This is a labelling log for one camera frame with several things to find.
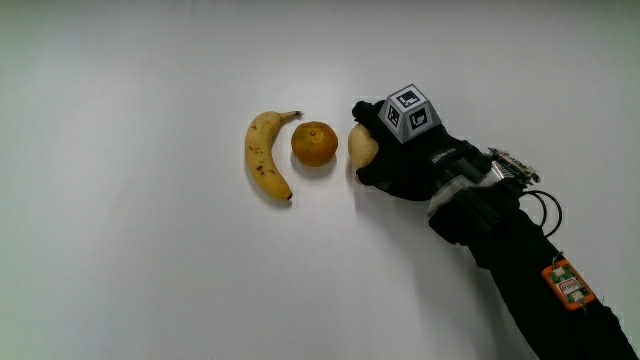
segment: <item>banana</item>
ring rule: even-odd
[[[282,125],[302,115],[300,111],[267,111],[256,116],[247,129],[244,154],[251,176],[262,190],[276,199],[289,200],[293,193],[273,162],[271,147]]]

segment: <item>gloved hand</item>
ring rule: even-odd
[[[375,105],[360,101],[351,111],[355,121],[369,130],[379,147],[373,161],[356,172],[362,184],[373,185],[399,198],[422,201],[429,200],[449,180],[445,174],[447,163],[465,154],[465,158],[478,159],[482,164],[476,165],[488,171],[490,161],[484,160],[477,148],[450,136],[442,124],[400,144],[378,117],[383,104],[384,101]],[[435,109],[428,104],[432,118],[438,119]]]

